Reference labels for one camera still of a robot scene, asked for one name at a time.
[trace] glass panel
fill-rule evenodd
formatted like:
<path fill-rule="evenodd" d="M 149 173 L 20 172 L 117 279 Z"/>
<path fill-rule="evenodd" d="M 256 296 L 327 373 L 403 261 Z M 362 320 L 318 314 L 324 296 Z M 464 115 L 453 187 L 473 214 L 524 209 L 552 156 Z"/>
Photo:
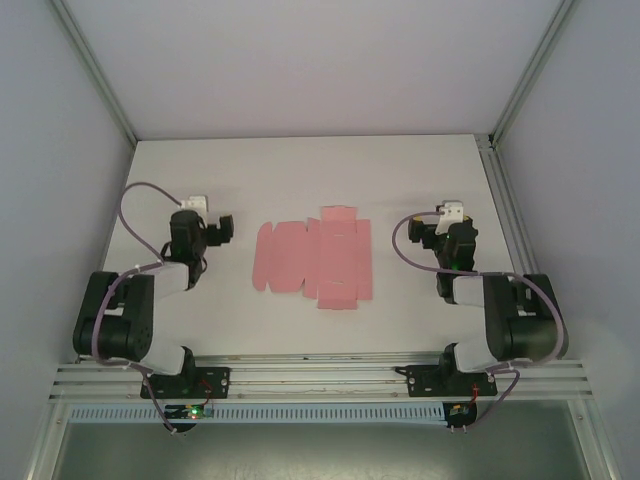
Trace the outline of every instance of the glass panel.
<path fill-rule="evenodd" d="M 418 425 L 69 425 L 56 479 L 588 478 L 564 402 L 507 402 L 468 434 Z"/>

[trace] pink cardboard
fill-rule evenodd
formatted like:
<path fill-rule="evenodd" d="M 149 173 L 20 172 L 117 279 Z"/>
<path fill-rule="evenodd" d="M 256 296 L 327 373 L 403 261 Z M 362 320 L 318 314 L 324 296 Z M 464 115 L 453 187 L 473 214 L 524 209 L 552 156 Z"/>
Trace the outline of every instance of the pink cardboard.
<path fill-rule="evenodd" d="M 318 308 L 357 308 L 356 253 L 355 222 L 321 222 Z"/>
<path fill-rule="evenodd" d="M 357 209 L 354 207 L 322 207 L 323 222 L 355 222 Z"/>
<path fill-rule="evenodd" d="M 303 295 L 318 298 L 318 269 L 320 267 L 320 220 L 309 218 L 307 222 L 307 269 L 304 276 Z"/>
<path fill-rule="evenodd" d="M 274 293 L 297 292 L 307 268 L 307 227 L 304 222 L 280 222 L 271 235 L 269 288 Z"/>
<path fill-rule="evenodd" d="M 269 252 L 271 250 L 271 222 L 267 222 L 258 230 L 256 256 L 253 259 L 253 287 L 259 292 L 267 288 L 269 276 Z"/>
<path fill-rule="evenodd" d="M 356 221 L 358 300 L 373 300 L 371 220 Z"/>

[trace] wire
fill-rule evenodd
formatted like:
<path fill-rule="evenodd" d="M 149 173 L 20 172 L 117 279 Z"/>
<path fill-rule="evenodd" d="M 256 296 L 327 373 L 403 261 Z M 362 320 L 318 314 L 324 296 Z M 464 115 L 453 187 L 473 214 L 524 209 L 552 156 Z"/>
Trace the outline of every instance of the wire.
<path fill-rule="evenodd" d="M 129 234 L 131 234 L 131 236 L 133 238 L 135 238 L 138 242 L 140 242 L 142 244 L 142 246 L 144 246 L 147 250 L 149 250 L 157 259 L 158 261 L 156 263 L 150 263 L 148 265 L 143 265 L 143 266 L 136 266 L 136 268 L 132 268 L 131 270 L 127 270 L 126 272 L 120 274 L 111 285 L 109 285 L 109 288 L 107 289 L 107 293 L 105 294 L 104 298 L 102 299 L 102 303 L 100 304 L 100 308 L 98 309 L 98 313 L 96 315 L 96 319 L 93 325 L 93 332 L 91 333 L 91 355 L 96 359 L 96 361 L 102 365 L 108 365 L 108 366 L 123 366 L 123 367 L 130 367 L 133 370 L 136 370 L 138 372 L 140 372 L 140 374 L 142 375 L 142 383 L 144 384 L 144 386 L 147 388 L 147 391 L 149 392 L 149 397 L 151 398 L 151 401 L 153 402 L 154 407 L 156 408 L 156 411 L 158 412 L 158 415 L 160 416 L 160 418 L 162 419 L 162 422 L 165 424 L 165 426 L 167 427 L 167 429 L 171 432 L 171 434 L 173 435 L 174 433 L 176 433 L 177 429 L 171 424 L 171 422 L 169 422 L 169 420 L 167 419 L 166 415 L 164 414 L 164 411 L 162 410 L 162 408 L 160 408 L 160 404 L 158 403 L 158 400 L 156 399 L 155 394 L 153 393 L 153 388 L 151 388 L 151 383 L 149 382 L 149 379 L 147 377 L 147 375 L 149 375 L 151 373 L 151 370 L 143 367 L 142 365 L 138 365 L 136 363 L 132 363 L 129 361 L 119 361 L 119 360 L 115 360 L 115 361 L 109 361 L 109 360 L 104 360 L 100 357 L 100 352 L 98 350 L 98 337 L 100 335 L 100 327 L 102 326 L 102 321 L 104 319 L 104 315 L 107 311 L 108 305 L 109 305 L 109 300 L 111 300 L 111 298 L 113 297 L 113 295 L 116 292 L 116 289 L 118 288 L 118 286 L 124 282 L 127 278 L 136 275 L 138 273 L 143 273 L 143 272 L 147 272 L 149 270 L 152 270 L 154 268 L 158 268 L 161 265 L 164 265 L 164 259 L 162 258 L 162 255 L 160 254 L 160 252 L 158 252 L 155 248 L 153 248 L 151 246 L 151 244 L 149 244 L 147 241 L 145 241 L 142 237 L 140 237 L 140 235 L 138 235 L 127 223 L 127 221 L 124 218 L 124 215 L 122 213 L 122 202 L 124 200 L 124 196 L 125 194 L 131 190 L 134 187 L 149 187 L 149 188 L 153 188 L 154 190 L 162 193 L 165 197 L 167 197 L 169 200 L 171 200 L 173 203 L 175 203 L 176 205 L 181 205 L 180 201 L 175 198 L 173 195 L 171 195 L 169 192 L 167 192 L 166 190 L 164 190 L 163 188 L 154 185 L 153 183 L 149 183 L 149 182 L 134 182 L 131 183 L 129 185 L 127 185 L 125 187 L 125 189 L 122 192 L 122 195 L 120 196 L 120 201 L 118 203 L 118 218 L 120 219 L 120 221 L 122 222 L 123 227 L 125 228 L 125 230 L 127 232 L 129 232 Z"/>
<path fill-rule="evenodd" d="M 502 402 L 504 402 L 505 398 L 509 396 L 511 391 L 517 385 L 518 380 L 520 380 L 520 371 L 514 367 L 531 367 L 531 366 L 544 365 L 545 363 L 557 358 L 557 356 L 560 354 L 560 351 L 562 350 L 562 345 L 564 344 L 564 325 L 562 323 L 562 317 L 560 316 L 560 312 L 558 311 L 558 308 L 555 306 L 551 298 L 549 298 L 549 296 L 538 285 L 536 285 L 531 280 L 529 280 L 528 278 L 518 273 L 515 273 L 515 272 L 464 272 L 459 270 L 449 270 L 446 268 L 431 267 L 428 265 L 421 265 L 419 263 L 414 262 L 413 260 L 409 259 L 405 254 L 403 254 L 400 251 L 400 248 L 398 247 L 397 237 L 398 237 L 398 231 L 400 230 L 400 227 L 402 227 L 404 223 L 408 222 L 409 220 L 415 217 L 440 216 L 440 215 L 442 215 L 442 213 L 440 212 L 418 212 L 411 215 L 407 215 L 402 220 L 400 220 L 398 224 L 395 226 L 395 228 L 393 229 L 393 233 L 391 234 L 391 245 L 393 246 L 393 249 L 396 252 L 396 254 L 412 267 L 417 268 L 419 270 L 424 270 L 427 272 L 447 273 L 447 274 L 462 275 L 467 277 L 506 276 L 506 277 L 515 278 L 516 280 L 524 283 L 527 287 L 533 290 L 538 295 L 538 297 L 540 297 L 540 299 L 547 305 L 547 307 L 551 311 L 553 320 L 556 323 L 556 330 L 557 330 L 556 344 L 554 345 L 553 350 L 551 351 L 551 353 L 549 353 L 549 355 L 542 358 L 541 360 L 538 360 L 537 362 L 525 362 L 525 361 L 502 362 L 490 368 L 487 368 L 485 370 L 487 373 L 494 376 L 507 374 L 507 373 L 515 373 L 515 377 L 513 378 L 511 385 L 509 385 L 509 387 L 504 392 L 502 392 L 502 395 L 500 395 L 498 400 L 496 400 L 493 403 L 493 405 L 491 405 L 487 410 L 485 410 L 485 412 L 474 423 L 472 423 L 469 427 L 464 428 L 464 430 L 466 431 L 472 428 L 476 428 L 478 424 L 482 423 L 488 417 L 493 415 L 493 412 L 495 412 L 496 408 L 500 406 Z"/>
<path fill-rule="evenodd" d="M 200 405 L 201 407 L 204 407 L 207 403 L 209 403 L 209 400 L 211 400 L 211 393 L 213 392 L 213 388 L 211 388 L 211 385 L 209 385 L 209 382 L 207 382 L 204 378 L 200 380 L 200 383 L 207 388 L 207 399 L 204 401 L 202 405 Z"/>
<path fill-rule="evenodd" d="M 404 223 L 408 222 L 409 220 L 411 220 L 414 217 L 429 216 L 429 215 L 440 216 L 441 213 L 439 213 L 439 212 L 419 212 L 419 213 L 414 213 L 412 215 L 407 215 L 402 220 L 400 220 L 400 222 L 398 222 L 398 224 L 393 229 L 393 234 L 391 235 L 391 244 L 392 244 L 393 249 L 395 250 L 396 254 L 402 260 L 404 260 L 406 263 L 408 263 L 409 265 L 411 265 L 414 268 L 418 268 L 420 270 L 425 270 L 427 272 L 433 272 L 433 273 L 448 273 L 448 274 L 461 275 L 461 276 L 466 276 L 466 277 L 497 277 L 497 276 L 505 276 L 505 277 L 515 278 L 516 280 L 524 283 L 527 287 L 529 287 L 531 290 L 533 290 L 538 295 L 538 297 L 540 297 L 540 299 L 547 305 L 547 307 L 551 311 L 551 315 L 553 316 L 553 320 L 556 323 L 556 330 L 557 330 L 556 344 L 554 345 L 553 350 L 551 350 L 551 353 L 549 353 L 549 355 L 547 355 L 546 357 L 542 358 L 541 360 L 538 360 L 537 362 L 522 362 L 521 361 L 521 362 L 510 362 L 510 364 L 501 363 L 499 365 L 496 365 L 495 368 L 511 368 L 512 366 L 513 367 L 528 367 L 528 366 L 544 365 L 545 363 L 557 358 L 557 356 L 560 354 L 560 351 L 562 350 L 562 345 L 564 344 L 564 325 L 562 323 L 562 317 L 560 316 L 560 312 L 558 311 L 558 308 L 555 306 L 555 304 L 549 298 L 549 296 L 538 285 L 533 283 L 531 280 L 529 280 L 528 278 L 520 275 L 519 273 L 515 273 L 515 272 L 464 272 L 464 271 L 460 271 L 460 270 L 448 270 L 446 268 L 430 267 L 428 265 L 421 265 L 419 263 L 414 262 L 413 260 L 407 258 L 407 256 L 400 251 L 400 248 L 398 248 L 398 240 L 397 240 L 398 230 L 400 230 L 400 227 Z"/>
<path fill-rule="evenodd" d="M 129 190 L 131 190 L 134 187 L 149 187 L 149 188 L 153 188 L 154 190 L 156 190 L 156 191 L 160 192 L 161 194 L 163 194 L 165 197 L 167 197 L 169 200 L 171 200 L 176 205 L 180 206 L 182 204 L 180 203 L 180 200 L 178 200 L 176 197 L 171 195 L 164 188 L 161 188 L 158 185 L 154 185 L 153 183 L 149 183 L 149 182 L 134 182 L 134 183 L 130 183 L 129 185 L 127 185 L 125 187 L 125 189 L 122 192 L 122 195 L 120 196 L 120 202 L 118 204 L 118 218 L 122 222 L 122 226 L 125 228 L 125 230 L 127 232 L 129 232 L 131 234 L 131 236 L 133 238 L 138 240 L 138 242 L 140 242 L 147 250 L 149 250 L 160 262 L 163 262 L 162 255 L 160 255 L 160 252 L 158 252 L 158 250 L 153 248 L 151 246 L 151 244 L 149 244 L 146 240 L 144 240 L 140 235 L 138 235 L 133 230 L 133 228 L 131 228 L 129 226 L 129 224 L 127 223 L 127 221 L 124 218 L 124 214 L 122 213 L 122 201 L 124 200 L 124 196 L 126 195 L 126 193 Z"/>
<path fill-rule="evenodd" d="M 513 370 L 499 370 L 499 371 L 494 371 L 492 372 L 492 375 L 501 375 L 504 373 L 515 373 L 515 377 L 513 377 L 513 380 L 511 381 L 511 384 L 507 387 L 507 389 L 502 392 L 502 395 L 500 395 L 500 397 L 498 398 L 498 400 L 496 400 L 489 408 L 487 408 L 482 415 L 480 415 L 475 422 L 473 422 L 471 425 L 465 427 L 465 428 L 458 428 L 457 430 L 472 430 L 474 428 L 477 428 L 478 425 L 480 425 L 482 422 L 486 421 L 487 418 L 489 418 L 491 415 L 494 414 L 494 412 L 496 411 L 496 409 L 502 404 L 502 402 L 505 401 L 505 399 L 509 396 L 509 394 L 511 394 L 511 391 L 516 387 L 516 385 L 518 384 L 518 380 L 520 380 L 520 371 L 517 369 L 513 369 Z"/>
<path fill-rule="evenodd" d="M 476 400 L 478 399 L 478 385 L 474 383 L 472 390 L 473 390 L 473 397 L 471 398 L 471 401 L 467 404 L 467 409 L 473 407 L 473 405 L 475 405 L 476 403 Z"/>

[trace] white wall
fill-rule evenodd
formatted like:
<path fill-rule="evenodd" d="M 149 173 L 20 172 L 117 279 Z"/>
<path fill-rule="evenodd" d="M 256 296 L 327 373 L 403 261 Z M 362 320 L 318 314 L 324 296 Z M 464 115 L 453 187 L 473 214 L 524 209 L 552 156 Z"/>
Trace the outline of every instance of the white wall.
<path fill-rule="evenodd" d="M 488 133 L 559 0 L 68 0 L 140 139 Z"/>
<path fill-rule="evenodd" d="M 583 0 L 503 149 L 625 478 L 640 478 L 640 2 Z"/>
<path fill-rule="evenodd" d="M 46 2 L 0 2 L 0 478 L 22 478 L 71 359 L 130 148 Z"/>

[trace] white table surface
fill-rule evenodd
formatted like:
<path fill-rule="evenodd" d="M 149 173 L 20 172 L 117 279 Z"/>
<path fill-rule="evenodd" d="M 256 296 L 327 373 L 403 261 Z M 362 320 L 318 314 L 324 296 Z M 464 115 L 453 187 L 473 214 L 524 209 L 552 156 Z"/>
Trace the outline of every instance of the white table surface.
<path fill-rule="evenodd" d="M 474 219 L 476 268 L 512 268 L 472 135 L 146 141 L 129 175 L 142 180 L 178 198 L 208 195 L 209 221 L 234 217 L 235 237 L 207 250 L 209 270 L 196 287 L 155 306 L 155 332 L 196 355 L 440 351 L 482 334 L 482 309 L 447 305 L 435 275 L 404 264 L 391 248 L 400 218 L 444 199 L 462 200 Z M 358 218 L 371 219 L 374 298 L 357 311 L 318 310 L 302 292 L 257 292 L 251 283 L 260 226 L 319 218 L 325 205 L 355 206 Z M 158 249 L 169 240 L 173 211 L 146 188 L 124 201 L 129 223 Z M 401 234 L 410 258 L 436 265 L 431 251 Z M 105 269 L 152 260 L 118 222 Z"/>

